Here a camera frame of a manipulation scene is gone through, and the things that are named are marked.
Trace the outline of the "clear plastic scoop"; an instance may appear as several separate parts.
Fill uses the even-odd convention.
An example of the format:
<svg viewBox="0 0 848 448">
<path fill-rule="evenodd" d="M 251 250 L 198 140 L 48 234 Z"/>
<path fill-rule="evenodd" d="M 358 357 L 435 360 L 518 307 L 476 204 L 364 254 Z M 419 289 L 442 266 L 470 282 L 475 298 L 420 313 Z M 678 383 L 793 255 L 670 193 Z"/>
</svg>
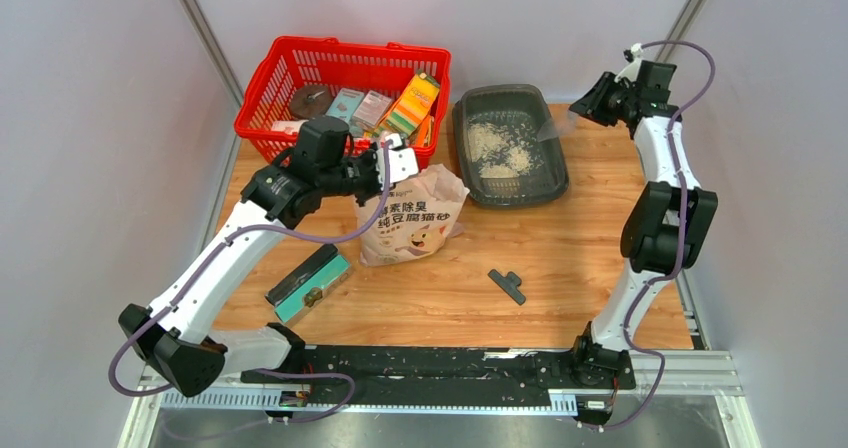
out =
<svg viewBox="0 0 848 448">
<path fill-rule="evenodd" d="M 576 130 L 578 120 L 579 116 L 571 111 L 552 115 L 538 129 L 536 139 L 538 142 L 559 140 Z"/>
</svg>

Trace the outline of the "pink cat litter bag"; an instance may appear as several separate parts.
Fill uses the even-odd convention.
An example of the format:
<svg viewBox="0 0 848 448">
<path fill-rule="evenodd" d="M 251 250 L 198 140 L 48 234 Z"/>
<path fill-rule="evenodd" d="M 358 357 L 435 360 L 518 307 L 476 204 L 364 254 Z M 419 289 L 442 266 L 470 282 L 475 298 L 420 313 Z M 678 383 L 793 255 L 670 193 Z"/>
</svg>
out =
<svg viewBox="0 0 848 448">
<path fill-rule="evenodd" d="M 470 190 L 442 164 L 393 188 L 374 224 L 359 237 L 359 261 L 377 267 L 418 260 L 462 232 L 459 215 Z"/>
</svg>

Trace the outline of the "black bag clip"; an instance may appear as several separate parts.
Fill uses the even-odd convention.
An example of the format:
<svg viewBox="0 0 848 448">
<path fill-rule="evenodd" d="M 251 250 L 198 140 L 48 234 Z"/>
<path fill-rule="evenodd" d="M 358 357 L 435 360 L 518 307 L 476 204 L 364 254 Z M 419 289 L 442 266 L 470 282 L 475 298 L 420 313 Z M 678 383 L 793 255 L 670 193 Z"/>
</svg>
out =
<svg viewBox="0 0 848 448">
<path fill-rule="evenodd" d="M 488 277 L 517 305 L 522 306 L 526 303 L 526 296 L 520 290 L 522 279 L 516 273 L 509 271 L 502 274 L 496 269 L 491 269 L 488 272 Z"/>
</svg>

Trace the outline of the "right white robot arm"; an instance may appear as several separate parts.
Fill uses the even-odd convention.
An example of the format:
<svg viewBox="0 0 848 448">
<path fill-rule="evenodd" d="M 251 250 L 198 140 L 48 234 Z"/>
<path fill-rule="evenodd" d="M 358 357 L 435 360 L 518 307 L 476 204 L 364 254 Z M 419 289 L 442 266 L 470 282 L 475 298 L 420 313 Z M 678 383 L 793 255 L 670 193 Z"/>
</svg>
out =
<svg viewBox="0 0 848 448">
<path fill-rule="evenodd" d="M 635 331 L 664 287 L 694 265 L 718 208 L 717 194 L 701 187 L 684 153 L 682 115 L 669 102 L 675 71 L 633 60 L 604 73 L 570 109 L 603 126 L 625 124 L 645 177 L 622 229 L 622 274 L 573 347 L 569 371 L 582 386 L 615 383 L 629 368 Z"/>
</svg>

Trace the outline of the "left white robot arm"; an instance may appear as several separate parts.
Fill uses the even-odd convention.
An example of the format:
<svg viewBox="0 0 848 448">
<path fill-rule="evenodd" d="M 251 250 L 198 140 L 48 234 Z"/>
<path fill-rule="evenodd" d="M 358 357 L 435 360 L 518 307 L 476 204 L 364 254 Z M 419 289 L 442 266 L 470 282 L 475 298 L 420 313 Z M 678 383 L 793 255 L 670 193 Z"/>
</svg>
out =
<svg viewBox="0 0 848 448">
<path fill-rule="evenodd" d="M 224 226 L 186 271 L 150 303 L 123 309 L 118 324 L 126 340 L 108 368 L 116 392 L 144 394 L 118 379 L 118 364 L 128 351 L 165 380 L 156 393 L 174 388 L 193 397 L 223 375 L 263 369 L 283 383 L 302 376 L 305 355 L 293 347 L 282 325 L 270 323 L 255 331 L 215 331 L 212 326 L 234 291 L 280 242 L 324 245 L 355 239 L 378 220 L 393 185 L 417 174 L 415 153 L 401 136 L 382 135 L 360 154 L 349 148 L 350 139 L 348 124 L 340 119 L 320 116 L 304 122 L 295 145 L 254 173 Z M 355 231 L 335 238 L 297 231 L 324 199 L 348 196 L 360 206 L 378 201 Z"/>
</svg>

